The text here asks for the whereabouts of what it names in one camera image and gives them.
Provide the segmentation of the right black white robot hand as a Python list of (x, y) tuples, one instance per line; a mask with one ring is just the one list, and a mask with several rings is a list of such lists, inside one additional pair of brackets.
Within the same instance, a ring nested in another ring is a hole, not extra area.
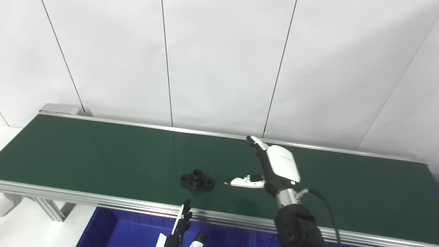
[(301, 177), (293, 154), (278, 145), (269, 146), (255, 136), (247, 136), (250, 145), (257, 150), (262, 174), (229, 177), (224, 184), (248, 189), (265, 189), (273, 197), (287, 196), (295, 199), (295, 186)]

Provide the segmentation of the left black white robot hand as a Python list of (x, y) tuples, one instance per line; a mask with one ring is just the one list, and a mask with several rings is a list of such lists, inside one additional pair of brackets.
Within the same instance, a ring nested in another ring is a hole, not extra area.
[(182, 247), (186, 231), (191, 228), (190, 219), (192, 218), (191, 200), (187, 199), (181, 205), (171, 234), (166, 236), (160, 233), (156, 242), (157, 247)]

